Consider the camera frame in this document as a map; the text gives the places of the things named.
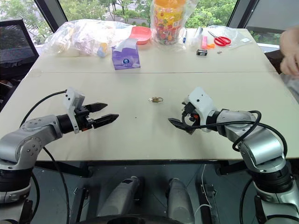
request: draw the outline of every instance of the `white table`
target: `white table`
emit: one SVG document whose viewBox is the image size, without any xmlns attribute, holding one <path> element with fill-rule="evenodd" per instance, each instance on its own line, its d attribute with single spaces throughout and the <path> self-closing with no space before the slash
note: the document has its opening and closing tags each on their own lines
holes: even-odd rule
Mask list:
<svg viewBox="0 0 299 224">
<path fill-rule="evenodd" d="M 220 55 L 216 53 L 219 49 L 210 50 L 206 58 L 190 51 L 169 54 L 150 44 L 143 47 L 148 49 L 139 48 L 142 68 L 116 72 L 111 56 L 39 57 L 0 113 L 1 127 L 5 127 L 0 129 L 0 137 L 16 130 L 38 100 L 72 86 L 85 94 L 84 104 L 108 104 L 93 118 L 108 113 L 120 116 L 107 126 L 76 136 L 69 133 L 50 143 L 47 148 L 56 160 L 241 159 L 232 143 L 218 133 L 197 130 L 188 135 L 167 120 L 180 119 L 181 102 L 196 86 L 201 86 L 218 109 L 261 111 L 262 122 L 285 136 L 288 158 L 299 157 L 299 105 L 255 43 L 235 50 L 221 49 Z M 182 55 L 185 65 L 170 63 Z M 164 102 L 149 102 L 153 96 L 163 97 Z M 64 113 L 62 96 L 55 96 L 36 108 L 29 118 Z M 50 159 L 42 151 L 38 160 Z"/>
</svg>

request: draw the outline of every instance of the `tissue box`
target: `tissue box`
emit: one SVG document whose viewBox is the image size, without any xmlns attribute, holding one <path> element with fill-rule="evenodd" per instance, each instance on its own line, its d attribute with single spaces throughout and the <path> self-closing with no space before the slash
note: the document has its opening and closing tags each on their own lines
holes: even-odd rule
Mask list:
<svg viewBox="0 0 299 224">
<path fill-rule="evenodd" d="M 118 47 L 112 47 L 115 70 L 140 68 L 137 39 L 126 39 Z"/>
</svg>

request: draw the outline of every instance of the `human hand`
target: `human hand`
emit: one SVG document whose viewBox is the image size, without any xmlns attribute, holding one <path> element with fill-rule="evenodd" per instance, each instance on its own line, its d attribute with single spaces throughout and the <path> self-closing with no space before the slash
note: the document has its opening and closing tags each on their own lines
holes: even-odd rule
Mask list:
<svg viewBox="0 0 299 224">
<path fill-rule="evenodd" d="M 280 69 L 286 75 L 299 78 L 299 46 L 294 51 L 285 54 L 280 64 Z"/>
</svg>

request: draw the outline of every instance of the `plastic bag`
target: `plastic bag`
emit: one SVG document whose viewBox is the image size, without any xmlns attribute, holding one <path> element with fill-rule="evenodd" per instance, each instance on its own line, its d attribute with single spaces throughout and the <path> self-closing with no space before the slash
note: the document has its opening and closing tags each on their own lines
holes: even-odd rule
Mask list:
<svg viewBox="0 0 299 224">
<path fill-rule="evenodd" d="M 202 32 L 203 32 L 203 28 L 198 27 L 194 34 L 194 37 L 192 38 L 191 47 L 198 48 L 199 43 L 202 42 Z"/>
<path fill-rule="evenodd" d="M 216 36 L 225 36 L 231 39 L 231 44 L 228 46 L 229 49 L 235 49 L 240 46 L 251 43 L 252 41 L 241 34 L 237 29 L 224 27 L 224 26 L 209 26 L 206 28 L 208 31 L 212 32 Z"/>
<path fill-rule="evenodd" d="M 46 40 L 44 53 L 62 56 L 106 56 L 111 46 L 127 39 L 132 25 L 115 21 L 75 20 L 65 22 Z"/>
<path fill-rule="evenodd" d="M 185 49 L 182 28 L 198 1 L 153 0 L 150 8 L 152 41 L 159 45 L 171 45 L 171 50 Z"/>
</svg>

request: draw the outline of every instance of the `black chair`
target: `black chair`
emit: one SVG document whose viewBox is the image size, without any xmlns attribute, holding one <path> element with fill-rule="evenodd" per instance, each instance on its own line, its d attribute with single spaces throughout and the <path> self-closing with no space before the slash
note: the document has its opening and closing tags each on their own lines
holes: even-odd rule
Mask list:
<svg viewBox="0 0 299 224">
<path fill-rule="evenodd" d="M 265 53 L 265 55 L 270 61 L 270 63 L 273 65 L 275 70 L 278 72 L 278 74 L 280 74 L 281 73 L 280 64 L 284 58 L 284 55 L 281 53 L 281 51 L 275 50 L 272 52 Z"/>
<path fill-rule="evenodd" d="M 12 88 L 0 84 L 0 111 L 38 56 L 23 20 L 0 21 L 0 82 L 14 84 Z"/>
</svg>

